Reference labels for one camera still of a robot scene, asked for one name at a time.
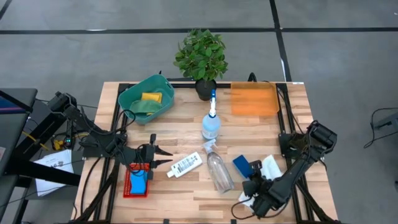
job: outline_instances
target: spray bottle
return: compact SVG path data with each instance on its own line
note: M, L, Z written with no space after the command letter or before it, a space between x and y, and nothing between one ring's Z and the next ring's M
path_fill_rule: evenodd
M218 192L223 194L234 189L234 182L224 165L223 159L217 153L213 152L213 147L217 148L216 140L212 139L202 146L206 149L207 166Z
M206 114L202 121L202 135L205 139L215 139L220 130L221 120L216 114L216 90L211 91L210 112Z

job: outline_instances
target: barcode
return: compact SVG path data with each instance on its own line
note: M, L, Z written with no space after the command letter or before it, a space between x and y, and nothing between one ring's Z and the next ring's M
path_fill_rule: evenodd
M178 163L178 171L182 172L193 165L194 159L186 158L183 161Z

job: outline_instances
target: green leaves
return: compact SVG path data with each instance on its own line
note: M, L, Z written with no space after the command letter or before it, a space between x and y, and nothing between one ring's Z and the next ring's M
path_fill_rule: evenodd
M222 36L213 35L209 30L191 30L183 40L183 45L177 44L173 64L180 69L184 77L195 80L213 80L228 70L228 63L224 61L225 44Z
M206 56L207 57L211 56L211 48L209 48L209 47L206 49Z

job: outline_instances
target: butcher block tabletop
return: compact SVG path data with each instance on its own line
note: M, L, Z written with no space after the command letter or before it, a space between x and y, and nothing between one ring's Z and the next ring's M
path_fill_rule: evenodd
M110 130L114 106L118 95L119 82L105 82L103 85L95 123L102 129ZM312 122L312 114L305 86L302 83L287 83L290 104L294 116L301 128ZM234 189L220 195L210 177L206 152L201 147L205 142L201 135L201 122L210 109L208 101L199 99L194 88L175 88L174 106L158 118L144 126L136 123L127 127L127 146L136 148L148 143L150 134L157 134L156 143L173 156L155 155L156 159L173 159L154 169L154 179L149 181L147 198L123 198L124 175L126 168L120 165L118 184L113 206L111 223L231 223L234 217L231 206L238 201L242 193L241 174L234 167L232 160L240 155L251 162L263 160L268 155L274 155L282 172L286 171L285 159L280 154L278 134L280 127L275 116L234 116L231 114L229 88L217 89L217 114L221 119L221 128L216 141L216 152L224 163L234 181ZM284 114L285 127L289 132L289 124L284 102L281 99L281 110ZM175 178L167 177L170 166L185 156L198 152L203 164L185 175ZM80 185L75 205L80 215L80 202L83 185L95 158L85 161L81 174ZM104 159L95 166L85 192L84 208L86 208L98 192ZM337 219L335 205L330 191L325 167L316 163L306 172L308 189L319 206L333 219ZM100 219L105 218L108 194L103 197ZM298 192L303 219L306 219L304 200ZM250 209L238 205L234 209L237 217L251 214ZM293 203L290 200L286 209L274 218L255 217L238 220L238 223L295 223Z

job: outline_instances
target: red plastic basket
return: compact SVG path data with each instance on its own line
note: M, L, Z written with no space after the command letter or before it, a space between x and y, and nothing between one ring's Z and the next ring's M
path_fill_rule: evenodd
M130 164L132 170L144 170L146 172L149 171L149 164L141 164L144 167L140 167L140 164ZM146 198L148 196L148 180L147 180L147 187L144 194L132 194L131 191L131 181L130 181L130 172L126 169L126 174L124 176L124 191L123 197L124 198Z

